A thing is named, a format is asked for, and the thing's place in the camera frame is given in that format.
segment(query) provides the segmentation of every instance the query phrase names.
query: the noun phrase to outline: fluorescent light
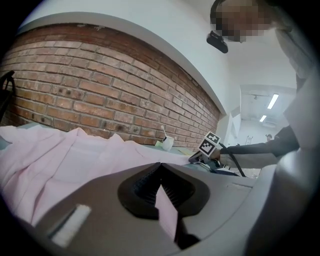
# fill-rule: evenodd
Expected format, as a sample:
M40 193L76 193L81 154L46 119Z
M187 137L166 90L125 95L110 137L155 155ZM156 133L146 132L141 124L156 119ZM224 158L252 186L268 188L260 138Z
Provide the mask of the fluorescent light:
M266 115L263 115L260 119L260 122L263 122L266 119L266 117L267 117Z
M272 109L272 107L274 106L274 104L276 103L277 99L278 99L279 95L278 94L274 94L271 101L270 101L270 104L268 106L268 110Z

